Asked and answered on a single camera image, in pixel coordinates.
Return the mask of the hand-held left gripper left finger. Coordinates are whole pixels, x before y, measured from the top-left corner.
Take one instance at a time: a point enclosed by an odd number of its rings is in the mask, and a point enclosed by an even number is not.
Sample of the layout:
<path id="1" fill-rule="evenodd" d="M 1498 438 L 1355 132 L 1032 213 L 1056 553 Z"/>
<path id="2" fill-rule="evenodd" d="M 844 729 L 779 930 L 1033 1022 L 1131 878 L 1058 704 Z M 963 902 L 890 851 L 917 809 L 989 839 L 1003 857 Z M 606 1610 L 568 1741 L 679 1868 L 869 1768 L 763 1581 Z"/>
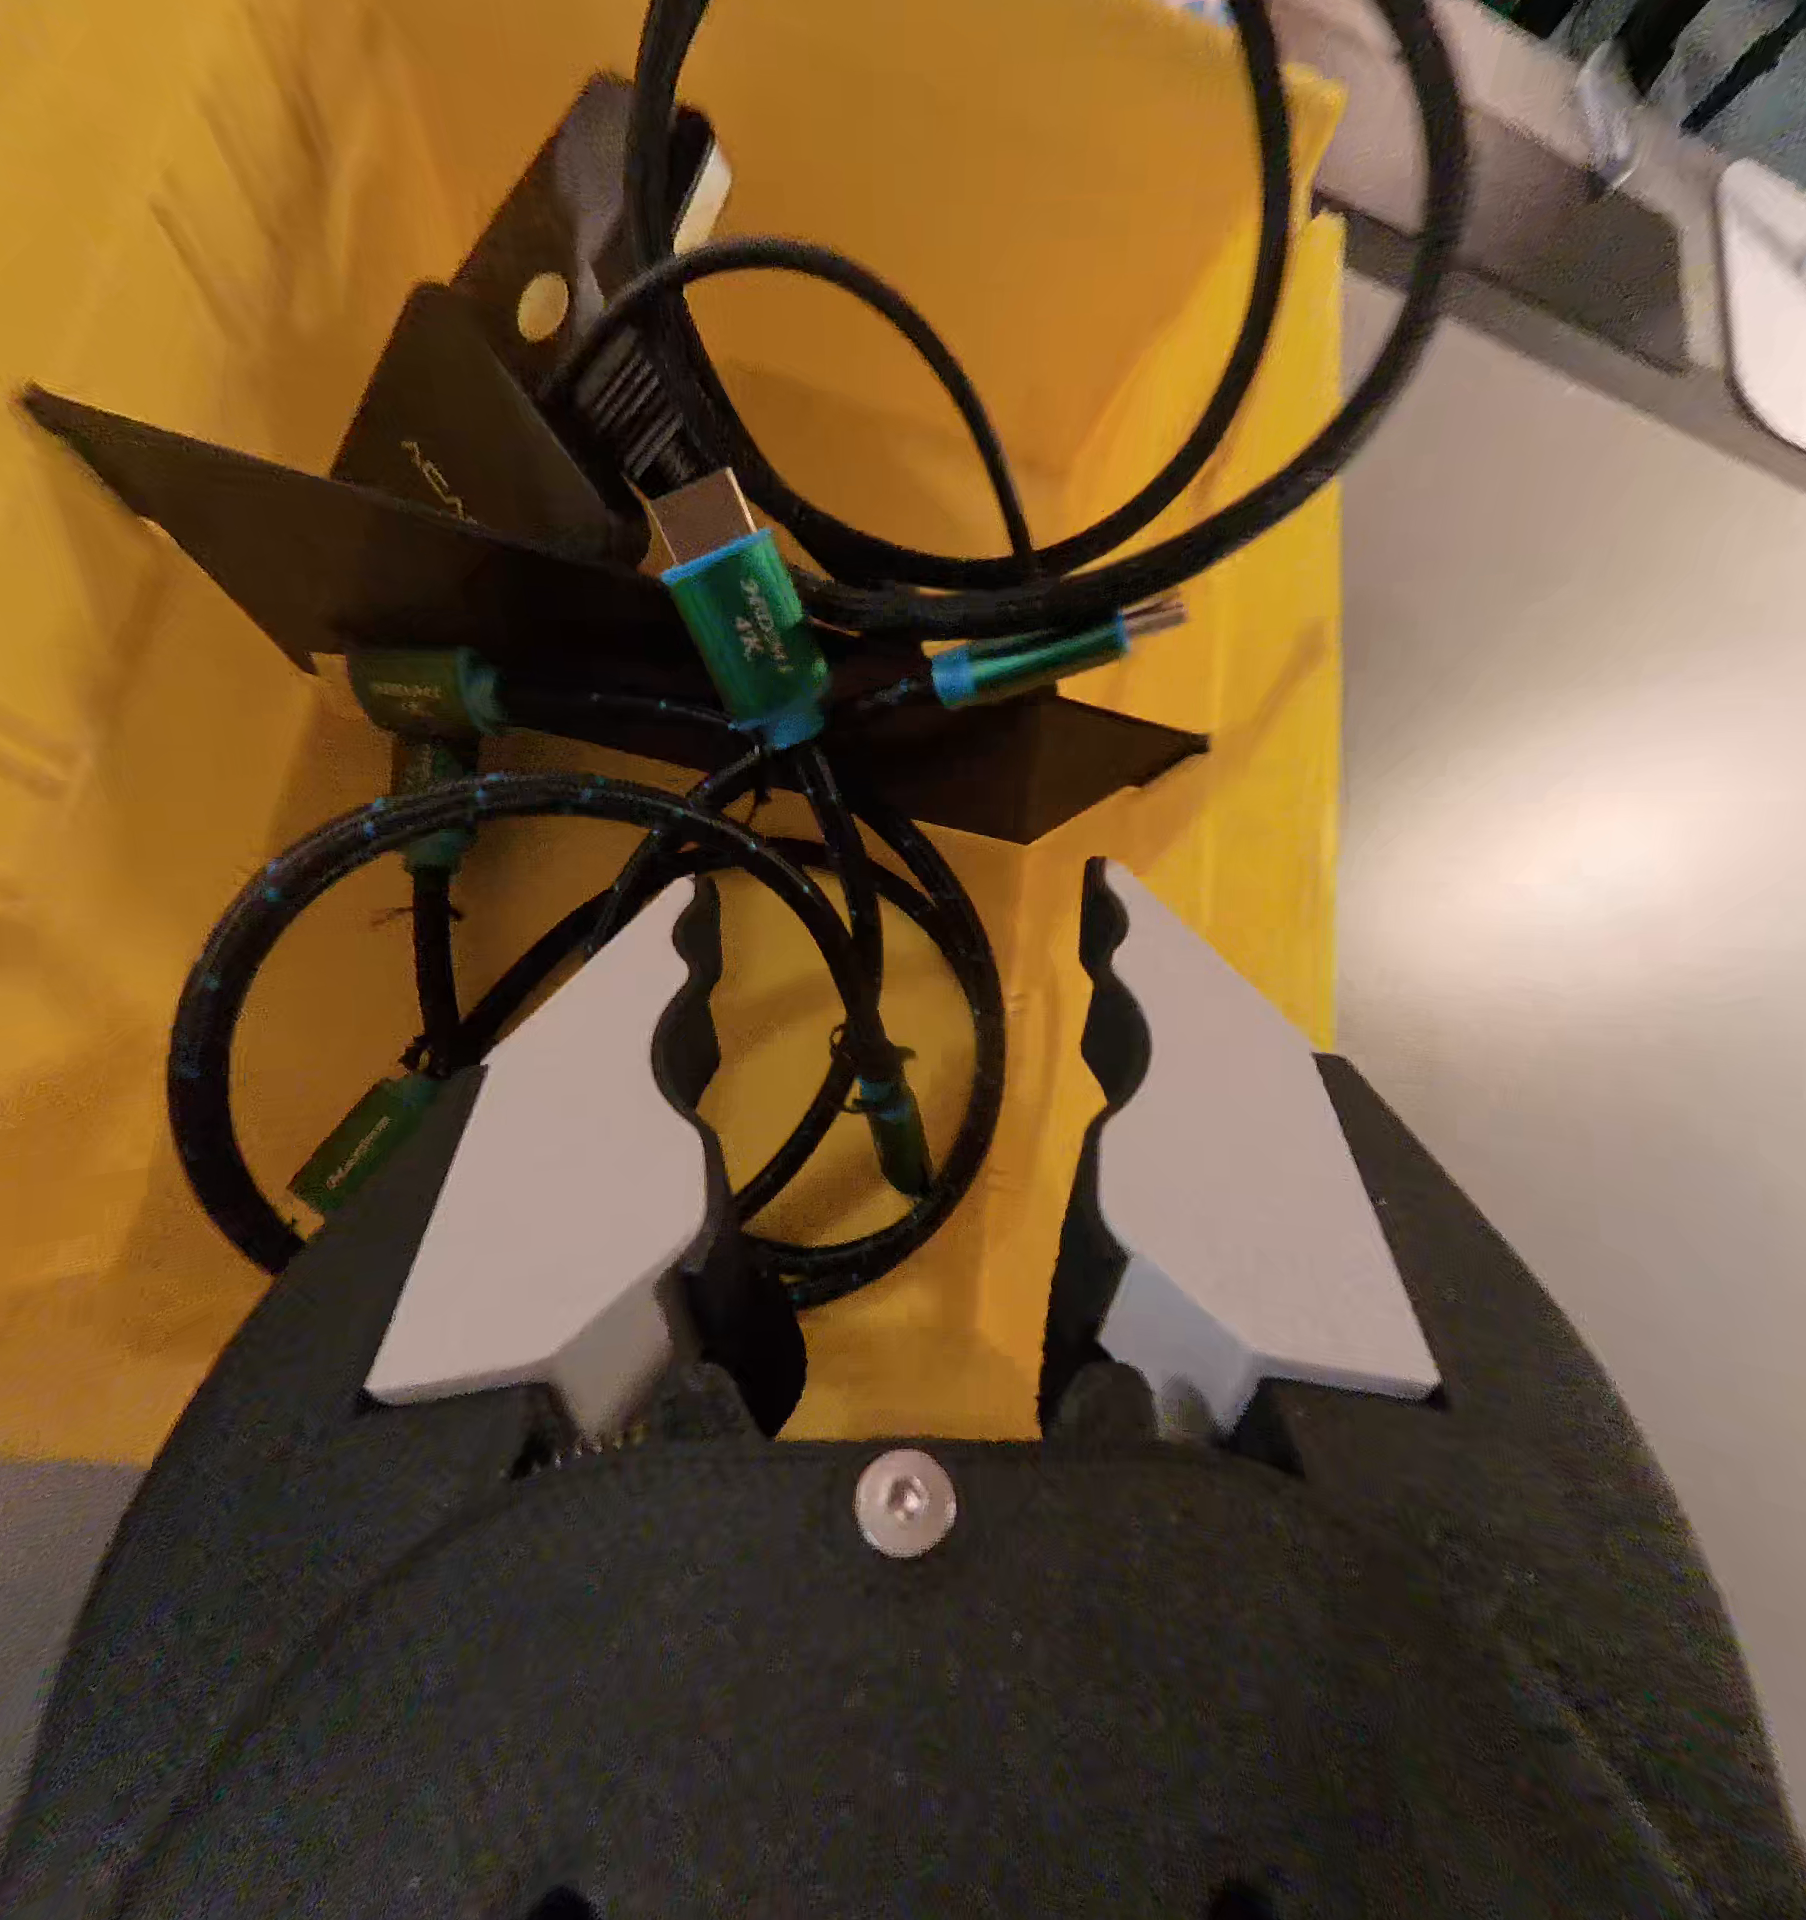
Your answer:
<path id="1" fill-rule="evenodd" d="M 368 1368 L 373 1401 L 539 1385 L 607 1443 L 675 1361 L 706 1361 L 758 1432 L 788 1423 L 802 1332 L 746 1255 L 698 1115 L 720 979 L 718 888 L 674 881 L 493 1046 Z"/>

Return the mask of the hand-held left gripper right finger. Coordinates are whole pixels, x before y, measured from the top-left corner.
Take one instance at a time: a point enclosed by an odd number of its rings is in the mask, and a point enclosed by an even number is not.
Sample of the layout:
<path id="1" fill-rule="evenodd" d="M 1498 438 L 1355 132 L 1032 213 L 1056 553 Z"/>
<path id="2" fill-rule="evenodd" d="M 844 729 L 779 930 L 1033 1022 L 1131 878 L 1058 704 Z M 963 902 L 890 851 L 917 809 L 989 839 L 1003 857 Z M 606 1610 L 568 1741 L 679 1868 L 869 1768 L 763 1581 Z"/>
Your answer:
<path id="1" fill-rule="evenodd" d="M 1103 1106 L 1058 1229 L 1036 1417 L 1094 1366 L 1162 1432 L 1226 1435 L 1265 1382 L 1428 1402 L 1444 1382 L 1313 1044 L 1125 866 L 1083 868 L 1082 1059 Z"/>

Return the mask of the black bin divider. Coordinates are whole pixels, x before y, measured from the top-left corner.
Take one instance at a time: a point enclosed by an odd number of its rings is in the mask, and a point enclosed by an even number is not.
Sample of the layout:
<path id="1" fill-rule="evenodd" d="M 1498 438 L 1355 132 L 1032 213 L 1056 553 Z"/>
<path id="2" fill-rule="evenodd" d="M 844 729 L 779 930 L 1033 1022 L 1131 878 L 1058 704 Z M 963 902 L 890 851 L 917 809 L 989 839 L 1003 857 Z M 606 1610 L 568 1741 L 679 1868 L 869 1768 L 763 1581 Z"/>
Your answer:
<path id="1" fill-rule="evenodd" d="M 590 747 L 701 772 L 743 745 L 688 707 L 715 693 L 653 579 L 568 561 L 373 489 L 282 468 L 29 387 L 26 417 L 160 527 L 299 666 L 360 647 L 468 650 L 568 701 Z M 938 829 L 1030 846 L 1209 751 L 1187 733 L 1054 691 L 905 707 L 835 735 L 830 757 Z"/>

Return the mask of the black usb hub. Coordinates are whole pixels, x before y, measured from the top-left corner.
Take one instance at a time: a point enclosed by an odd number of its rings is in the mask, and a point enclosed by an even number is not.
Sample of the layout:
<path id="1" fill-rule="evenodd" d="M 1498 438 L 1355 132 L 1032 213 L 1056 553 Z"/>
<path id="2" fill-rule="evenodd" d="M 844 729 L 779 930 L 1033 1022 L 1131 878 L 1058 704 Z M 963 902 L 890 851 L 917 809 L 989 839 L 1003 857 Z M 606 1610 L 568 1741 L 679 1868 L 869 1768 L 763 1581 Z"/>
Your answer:
<path id="1" fill-rule="evenodd" d="M 531 396 L 450 285 L 405 298 L 330 477 L 577 563 L 641 568 L 649 548 L 617 468 Z"/>

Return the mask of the white stand clear legs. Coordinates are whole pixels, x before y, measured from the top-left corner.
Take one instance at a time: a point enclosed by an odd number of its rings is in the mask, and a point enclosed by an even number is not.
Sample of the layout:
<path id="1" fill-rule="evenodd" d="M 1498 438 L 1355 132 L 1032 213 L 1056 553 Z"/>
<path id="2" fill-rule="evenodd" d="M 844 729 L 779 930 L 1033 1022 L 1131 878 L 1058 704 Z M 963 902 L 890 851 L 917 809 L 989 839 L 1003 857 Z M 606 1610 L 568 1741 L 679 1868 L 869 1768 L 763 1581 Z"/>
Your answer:
<path id="1" fill-rule="evenodd" d="M 1570 85 L 1593 199 L 1636 173 L 1642 120 L 1661 73 L 1703 4 L 1629 4 Z M 1754 157 L 1717 179 L 1717 307 L 1727 376 L 1754 423 L 1806 453 L 1806 187 Z"/>

